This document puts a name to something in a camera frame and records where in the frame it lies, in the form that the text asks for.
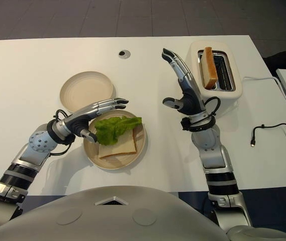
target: empty plate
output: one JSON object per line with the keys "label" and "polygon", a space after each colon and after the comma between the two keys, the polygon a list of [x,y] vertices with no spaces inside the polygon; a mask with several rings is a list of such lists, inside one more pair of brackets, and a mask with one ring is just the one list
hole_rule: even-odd
{"label": "empty plate", "polygon": [[68,79],[61,88],[60,101],[70,112],[113,96],[113,85],[107,76],[82,72]]}
{"label": "empty plate", "polygon": [[[93,133],[96,133],[96,129],[94,127],[94,124],[96,121],[102,120],[102,119],[108,119],[110,117],[122,117],[126,116],[128,118],[134,118],[132,113],[124,111],[124,110],[113,110],[110,112],[107,112],[105,114],[102,114],[98,118],[94,119],[90,125],[89,130]],[[134,162],[141,152],[143,151],[144,145],[145,145],[145,130],[143,128],[143,125],[139,125],[133,129],[133,136],[134,136],[134,142],[136,146],[137,153],[135,154],[126,154],[126,155],[117,155],[117,156],[110,156],[110,157],[104,157],[99,158],[98,157],[98,151],[99,151],[99,143],[91,143],[87,141],[86,139],[83,139],[83,147],[84,150],[88,156],[88,158],[98,167],[103,169],[120,169],[122,167],[126,167],[132,162]]]}

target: robot finger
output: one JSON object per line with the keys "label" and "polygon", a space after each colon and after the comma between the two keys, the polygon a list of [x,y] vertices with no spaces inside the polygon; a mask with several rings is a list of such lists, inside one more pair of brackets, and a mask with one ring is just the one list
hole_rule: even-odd
{"label": "robot finger", "polygon": [[177,109],[180,110],[183,108],[183,102],[178,100],[178,99],[174,99],[171,97],[167,97],[163,100],[163,104],[165,106],[171,107],[173,109]]}

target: toast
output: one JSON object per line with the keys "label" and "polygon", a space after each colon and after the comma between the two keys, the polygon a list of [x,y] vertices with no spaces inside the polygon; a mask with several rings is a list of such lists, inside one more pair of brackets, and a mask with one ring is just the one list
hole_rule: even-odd
{"label": "toast", "polygon": [[127,130],[125,133],[118,137],[118,141],[114,145],[105,146],[99,144],[99,158],[105,158],[115,155],[135,154],[137,153],[134,141],[133,130]]}
{"label": "toast", "polygon": [[206,47],[203,51],[201,68],[203,74],[203,86],[205,89],[211,89],[218,81],[218,74],[215,68],[211,47]]}

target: green lettuce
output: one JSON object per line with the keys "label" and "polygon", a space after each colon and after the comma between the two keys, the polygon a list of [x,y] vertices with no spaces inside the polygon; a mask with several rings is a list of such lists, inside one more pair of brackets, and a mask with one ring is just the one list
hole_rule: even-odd
{"label": "green lettuce", "polygon": [[97,130],[96,136],[98,142],[108,146],[116,144],[119,136],[141,123],[141,117],[127,118],[126,116],[122,116],[99,120],[95,123],[94,127]]}

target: cable plug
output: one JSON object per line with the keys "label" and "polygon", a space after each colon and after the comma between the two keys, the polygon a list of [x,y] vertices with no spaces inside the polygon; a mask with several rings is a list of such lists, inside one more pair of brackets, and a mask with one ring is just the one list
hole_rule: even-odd
{"label": "cable plug", "polygon": [[251,139],[250,144],[251,144],[252,147],[254,147],[254,145],[255,145],[255,139],[254,138]]}

